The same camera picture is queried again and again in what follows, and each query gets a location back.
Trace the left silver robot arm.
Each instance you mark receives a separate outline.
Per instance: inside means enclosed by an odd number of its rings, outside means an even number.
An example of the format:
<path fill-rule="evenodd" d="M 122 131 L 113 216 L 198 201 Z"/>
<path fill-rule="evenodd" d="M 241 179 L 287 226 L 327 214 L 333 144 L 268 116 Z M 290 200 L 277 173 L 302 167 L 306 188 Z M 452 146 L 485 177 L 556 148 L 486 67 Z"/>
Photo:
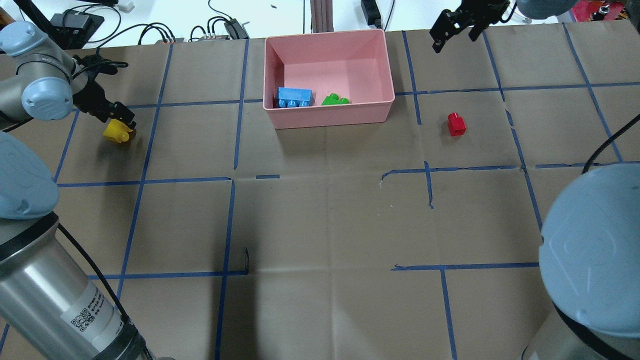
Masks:
<path fill-rule="evenodd" d="M 127 63 L 70 56 L 34 23 L 1 30 L 16 73 L 1 82 L 1 316 L 49 360 L 153 360 L 155 355 L 105 276 L 60 223 L 54 175 L 10 134 L 30 120 L 57 121 L 73 109 L 128 141 L 136 123 L 96 82 Z"/>

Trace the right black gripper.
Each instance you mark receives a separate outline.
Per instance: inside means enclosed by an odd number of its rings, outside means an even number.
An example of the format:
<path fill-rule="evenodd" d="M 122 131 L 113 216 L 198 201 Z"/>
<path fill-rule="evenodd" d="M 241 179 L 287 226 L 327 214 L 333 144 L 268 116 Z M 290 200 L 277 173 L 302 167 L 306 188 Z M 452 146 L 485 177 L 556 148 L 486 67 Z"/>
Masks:
<path fill-rule="evenodd" d="M 434 52 L 439 54 L 448 40 L 471 25 L 468 37 L 475 42 L 489 24 L 507 23 L 511 15 L 507 18 L 503 15 L 511 4 L 511 0 L 462 0 L 460 9 L 444 9 L 430 29 Z"/>

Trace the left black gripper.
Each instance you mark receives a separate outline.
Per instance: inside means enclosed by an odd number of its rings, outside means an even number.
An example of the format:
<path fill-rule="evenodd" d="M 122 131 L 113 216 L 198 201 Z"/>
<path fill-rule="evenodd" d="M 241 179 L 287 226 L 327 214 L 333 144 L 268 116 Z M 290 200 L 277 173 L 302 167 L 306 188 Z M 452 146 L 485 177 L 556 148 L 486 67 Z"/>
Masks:
<path fill-rule="evenodd" d="M 97 119 L 117 120 L 130 130 L 135 130 L 135 114 L 126 105 L 116 101 L 110 102 L 105 95 L 105 89 L 96 82 L 94 71 L 85 71 L 73 80 L 73 84 L 83 85 L 73 94 L 73 104 L 85 114 Z"/>

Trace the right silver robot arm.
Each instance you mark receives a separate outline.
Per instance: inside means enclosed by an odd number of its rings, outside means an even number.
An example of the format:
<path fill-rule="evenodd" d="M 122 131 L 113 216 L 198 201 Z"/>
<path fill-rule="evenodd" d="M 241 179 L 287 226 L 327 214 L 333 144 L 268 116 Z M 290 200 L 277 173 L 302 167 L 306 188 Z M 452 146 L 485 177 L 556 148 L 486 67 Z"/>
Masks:
<path fill-rule="evenodd" d="M 539 271 L 553 310 L 520 360 L 639 358 L 639 163 L 594 166 L 610 135 L 541 223 Z"/>

